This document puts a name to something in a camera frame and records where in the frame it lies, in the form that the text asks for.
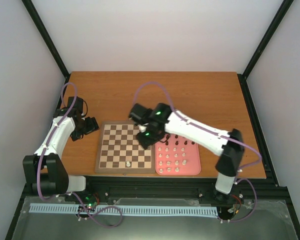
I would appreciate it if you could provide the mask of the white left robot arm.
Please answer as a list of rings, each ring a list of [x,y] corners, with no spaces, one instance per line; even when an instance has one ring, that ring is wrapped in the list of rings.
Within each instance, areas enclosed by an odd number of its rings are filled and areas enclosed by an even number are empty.
[[[77,141],[97,130],[95,117],[86,117],[76,108],[57,109],[43,143],[22,161],[28,191],[42,197],[76,192],[82,201],[91,200],[94,188],[87,184],[86,177],[67,173],[62,155],[68,139]]]

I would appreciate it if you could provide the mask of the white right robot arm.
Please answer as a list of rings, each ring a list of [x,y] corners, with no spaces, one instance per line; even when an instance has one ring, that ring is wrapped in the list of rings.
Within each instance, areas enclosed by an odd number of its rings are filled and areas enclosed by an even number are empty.
[[[245,147],[241,142],[239,130],[220,130],[196,121],[179,110],[173,110],[165,103],[156,108],[146,108],[134,104],[128,118],[139,128],[136,138],[147,149],[163,140],[164,135],[173,134],[184,137],[219,157],[215,169],[218,172],[215,190],[228,195],[231,193]]]

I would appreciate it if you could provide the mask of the green lit circuit board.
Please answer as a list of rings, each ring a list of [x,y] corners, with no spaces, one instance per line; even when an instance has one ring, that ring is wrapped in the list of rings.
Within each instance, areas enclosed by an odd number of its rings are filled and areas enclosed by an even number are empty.
[[[100,204],[99,195],[97,193],[87,195],[84,200],[88,209],[94,209]]]

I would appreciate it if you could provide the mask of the pink piece tray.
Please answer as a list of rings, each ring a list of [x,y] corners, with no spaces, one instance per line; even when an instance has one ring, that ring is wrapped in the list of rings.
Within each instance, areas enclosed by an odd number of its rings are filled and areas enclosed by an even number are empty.
[[[161,176],[196,176],[201,172],[198,144],[186,138],[185,133],[179,133],[182,129],[171,122],[165,124],[164,138],[154,145],[155,170]]]

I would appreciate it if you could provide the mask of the wooden chessboard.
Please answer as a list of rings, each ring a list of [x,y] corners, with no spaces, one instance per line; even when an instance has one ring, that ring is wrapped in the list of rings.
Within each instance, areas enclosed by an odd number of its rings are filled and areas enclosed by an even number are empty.
[[[139,128],[131,121],[104,121],[100,127],[95,172],[97,174],[152,174],[155,149],[143,149],[136,138]]]

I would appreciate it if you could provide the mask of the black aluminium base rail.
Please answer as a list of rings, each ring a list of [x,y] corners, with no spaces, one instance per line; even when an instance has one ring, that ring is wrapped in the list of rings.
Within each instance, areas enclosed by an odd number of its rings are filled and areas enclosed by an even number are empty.
[[[218,193],[215,182],[214,178],[89,176],[86,189],[78,195],[85,203],[93,199],[110,205],[123,198],[197,200],[212,206],[254,200],[292,202],[287,187],[279,186],[271,179],[240,179],[228,195]]]

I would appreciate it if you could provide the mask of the left black frame post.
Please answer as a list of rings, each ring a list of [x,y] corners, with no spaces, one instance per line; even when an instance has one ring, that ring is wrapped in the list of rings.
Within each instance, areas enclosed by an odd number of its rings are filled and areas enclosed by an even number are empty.
[[[43,23],[35,5],[33,4],[32,0],[21,0],[23,3],[26,11],[28,12],[32,22],[34,23],[35,27],[37,28],[41,38],[43,39],[45,45],[47,46],[48,50],[50,51],[56,65],[58,66],[62,76],[64,77],[65,82],[69,81],[71,74],[69,73],[64,61],[62,60],[45,24]]]

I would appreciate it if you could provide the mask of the black frame post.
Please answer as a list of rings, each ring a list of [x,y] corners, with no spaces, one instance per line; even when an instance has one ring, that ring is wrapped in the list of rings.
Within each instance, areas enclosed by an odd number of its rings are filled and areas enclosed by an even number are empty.
[[[246,68],[244,69],[242,76],[244,80],[247,80],[254,67],[256,66],[258,60],[260,59],[262,53],[266,49],[270,40],[274,36],[276,30],[293,4],[294,0],[283,0],[277,12],[275,13],[271,23],[269,24],[267,30],[265,31],[262,39],[260,40],[257,48],[255,49],[251,59],[249,60]]]
[[[21,0],[23,3],[26,11],[28,12],[32,22],[34,23],[35,27],[37,28],[41,38],[43,39],[45,45],[47,46],[48,50],[50,51],[56,65],[58,66],[62,76],[64,77],[65,82],[69,81],[71,74],[69,73],[64,61],[62,60],[45,24],[43,23],[35,5],[33,4],[32,0]]]

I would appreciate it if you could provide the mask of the right black frame post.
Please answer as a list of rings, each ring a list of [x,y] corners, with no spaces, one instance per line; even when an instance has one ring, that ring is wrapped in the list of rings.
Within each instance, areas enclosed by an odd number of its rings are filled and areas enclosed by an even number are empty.
[[[276,30],[293,4],[294,0],[283,0],[277,12],[275,13],[271,23],[269,24],[267,30],[265,31],[262,39],[260,40],[257,48],[255,49],[251,59],[249,60],[246,68],[244,69],[242,76],[244,80],[247,80],[254,67],[256,66],[258,60],[260,59],[262,53],[266,49],[270,40],[274,36]]]

